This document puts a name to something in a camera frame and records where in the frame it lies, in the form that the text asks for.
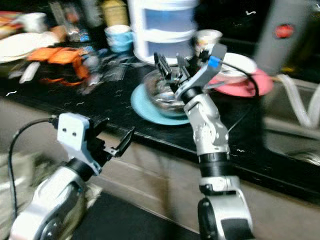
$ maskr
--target black cable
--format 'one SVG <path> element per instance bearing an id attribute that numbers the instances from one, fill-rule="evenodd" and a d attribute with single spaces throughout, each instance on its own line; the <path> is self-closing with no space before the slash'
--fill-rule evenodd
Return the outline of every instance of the black cable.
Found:
<path id="1" fill-rule="evenodd" d="M 254 80 L 254 78 L 252 77 L 252 75 L 250 73 L 248 73 L 248 72 L 246 72 L 246 71 L 244 71 L 244 70 L 242 70 L 242 69 L 240 69 L 240 68 L 238 68 L 236 66 L 233 66 L 233 65 L 231 65 L 229 63 L 226 63 L 226 62 L 223 62 L 223 61 L 221 61 L 221 63 L 226 65 L 226 66 L 229 66 L 229 67 L 231 67 L 231 68 L 233 68 L 233 69 L 235 69 L 235 70 L 237 70 L 237 71 L 239 71 L 239 72 L 241 72 L 243 74 L 245 74 L 247 76 L 248 80 L 253 83 L 253 86 L 254 86 L 254 98 L 257 99 L 257 100 L 259 99 L 259 87 L 258 87 L 258 84 Z M 255 107 L 255 105 L 252 105 L 250 108 L 248 108 L 248 110 L 228 129 L 228 133 L 230 133 L 232 131 L 232 129 L 234 129 L 249 114 L 249 112 L 251 112 L 251 110 L 254 109 L 254 107 Z"/>
<path id="2" fill-rule="evenodd" d="M 53 118 L 42 118 L 38 119 L 35 121 L 31 121 L 28 124 L 24 125 L 21 127 L 13 136 L 13 139 L 11 141 L 10 147 L 9 147 L 9 152 L 8 152 L 8 176 L 9 176 L 9 181 L 10 181 L 10 191 L 11 191 L 11 201 L 12 201 L 12 207 L 13 207 L 13 222 L 16 220 L 18 216 L 18 203 L 17 203 L 17 191 L 16 191 L 16 184 L 15 184 L 15 176 L 14 176 L 14 170 L 13 170 L 13 165 L 12 165 L 12 155 L 13 155 L 13 150 L 15 143 L 20 136 L 20 134 L 28 129 L 29 127 L 39 124 L 39 123 L 45 123 L 49 122 L 51 123 L 53 121 Z"/>

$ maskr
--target white hose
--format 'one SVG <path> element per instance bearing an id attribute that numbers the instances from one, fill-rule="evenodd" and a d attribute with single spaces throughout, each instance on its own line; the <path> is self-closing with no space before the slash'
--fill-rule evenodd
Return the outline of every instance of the white hose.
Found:
<path id="1" fill-rule="evenodd" d="M 284 85 L 284 88 L 291 103 L 291 107 L 299 123 L 306 128 L 317 128 L 320 120 L 320 85 L 318 86 L 311 98 L 307 112 L 294 81 L 287 75 L 281 74 L 278 75 L 278 77 Z"/>

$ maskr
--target kitchen counter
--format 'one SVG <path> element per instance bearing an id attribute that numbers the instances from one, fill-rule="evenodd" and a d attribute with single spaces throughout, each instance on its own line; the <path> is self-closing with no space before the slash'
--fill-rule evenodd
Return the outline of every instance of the kitchen counter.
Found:
<path id="1" fill-rule="evenodd" d="M 193 132 L 189 124 L 163 126 L 142 119 L 131 107 L 132 91 L 154 68 L 129 68 L 121 81 L 107 81 L 88 95 L 76 89 L 37 82 L 17 84 L 16 80 L 0 79 L 0 95 L 6 99 L 58 115 L 74 112 L 94 120 L 110 118 L 105 131 L 123 134 L 136 127 L 134 141 L 198 162 Z M 227 128 L 255 102 L 213 91 L 210 96 L 217 105 Z M 319 168 L 267 150 L 263 144 L 262 110 L 255 109 L 230 133 L 230 159 L 240 178 L 279 192 L 319 203 Z"/>

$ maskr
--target sink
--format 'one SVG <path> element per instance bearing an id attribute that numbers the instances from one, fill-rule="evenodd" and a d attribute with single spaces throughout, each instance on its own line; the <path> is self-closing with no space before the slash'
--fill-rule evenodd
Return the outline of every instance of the sink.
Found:
<path id="1" fill-rule="evenodd" d="M 294 79 L 306 109 L 317 84 Z M 320 127 L 301 126 L 280 81 L 263 98 L 264 144 L 278 154 L 320 165 Z"/>

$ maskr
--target blue plate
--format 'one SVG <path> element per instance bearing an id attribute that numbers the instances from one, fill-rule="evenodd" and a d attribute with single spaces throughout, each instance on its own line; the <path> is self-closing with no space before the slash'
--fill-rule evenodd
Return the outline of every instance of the blue plate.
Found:
<path id="1" fill-rule="evenodd" d="M 143 84 L 140 84 L 133 90 L 131 95 L 131 105 L 140 117 L 155 124 L 176 126 L 189 123 L 187 116 L 170 118 L 162 115 L 157 110 L 157 107 L 155 107 L 149 100 Z"/>

